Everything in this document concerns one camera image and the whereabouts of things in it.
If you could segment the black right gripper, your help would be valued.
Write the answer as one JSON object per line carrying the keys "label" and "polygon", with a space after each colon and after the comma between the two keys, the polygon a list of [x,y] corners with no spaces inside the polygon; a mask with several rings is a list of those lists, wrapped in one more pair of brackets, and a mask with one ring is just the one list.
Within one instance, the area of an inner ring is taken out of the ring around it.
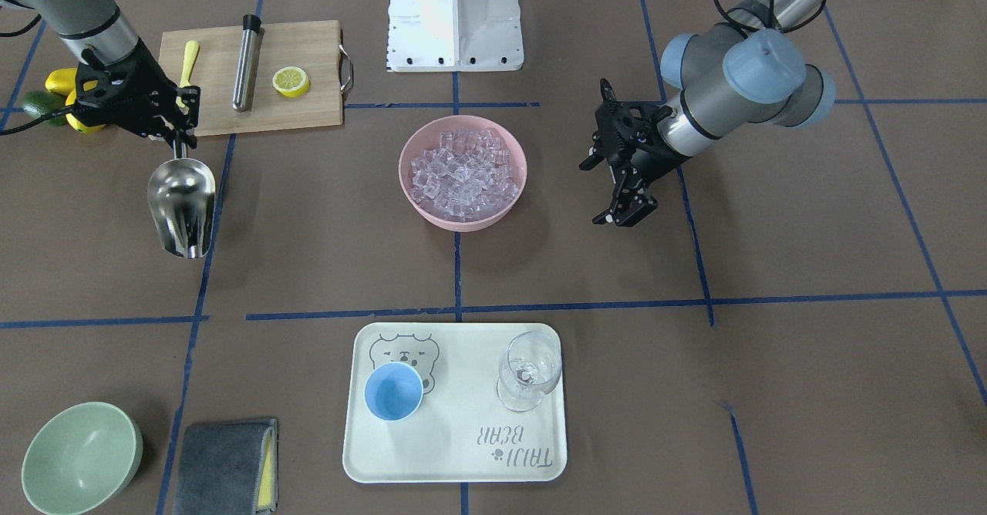
{"label": "black right gripper", "polygon": [[126,57],[104,62],[83,49],[72,113],[88,125],[114,125],[141,138],[166,140],[176,160],[197,149],[200,87],[177,86],[141,39]]}

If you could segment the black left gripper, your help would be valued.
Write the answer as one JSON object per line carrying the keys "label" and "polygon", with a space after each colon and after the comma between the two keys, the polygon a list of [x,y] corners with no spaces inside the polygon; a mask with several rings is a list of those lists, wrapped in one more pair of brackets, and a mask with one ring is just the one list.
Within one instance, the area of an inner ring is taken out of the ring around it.
{"label": "black left gripper", "polygon": [[[604,77],[599,80],[599,86],[597,129],[592,133],[588,157],[579,163],[579,170],[589,171],[607,163],[614,185],[609,205],[593,217],[592,223],[634,227],[657,208],[649,185],[676,170],[689,157],[674,150],[659,131],[660,123],[675,114],[673,107],[621,101]],[[627,181],[627,174],[634,174],[637,181]]]}

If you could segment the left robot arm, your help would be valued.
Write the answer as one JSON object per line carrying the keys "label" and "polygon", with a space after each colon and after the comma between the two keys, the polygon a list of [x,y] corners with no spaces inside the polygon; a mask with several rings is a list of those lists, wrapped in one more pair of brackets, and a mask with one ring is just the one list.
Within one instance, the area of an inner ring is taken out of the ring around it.
{"label": "left robot arm", "polygon": [[826,1],[745,0],[731,9],[717,2],[716,25],[665,47],[659,69],[676,95],[662,105],[621,101],[602,79],[593,144],[579,168],[607,163],[614,189],[593,224],[634,227],[657,207],[652,182],[747,123],[799,128],[824,119],[836,83],[804,62],[789,36]]}

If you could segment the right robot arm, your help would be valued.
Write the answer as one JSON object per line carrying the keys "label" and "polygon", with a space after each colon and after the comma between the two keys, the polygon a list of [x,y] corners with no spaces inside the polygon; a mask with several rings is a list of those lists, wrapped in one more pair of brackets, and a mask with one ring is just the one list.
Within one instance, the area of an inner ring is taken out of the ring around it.
{"label": "right robot arm", "polygon": [[177,159],[197,146],[200,87],[169,79],[116,0],[3,1],[35,10],[79,60],[76,100],[60,114],[163,140]]}

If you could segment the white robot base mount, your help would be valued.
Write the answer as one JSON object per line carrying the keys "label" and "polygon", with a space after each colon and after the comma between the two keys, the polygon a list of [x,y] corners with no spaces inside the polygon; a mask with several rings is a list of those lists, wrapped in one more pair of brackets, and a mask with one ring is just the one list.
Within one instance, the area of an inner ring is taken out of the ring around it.
{"label": "white robot base mount", "polygon": [[512,72],[525,63],[519,0],[389,0],[389,72]]}

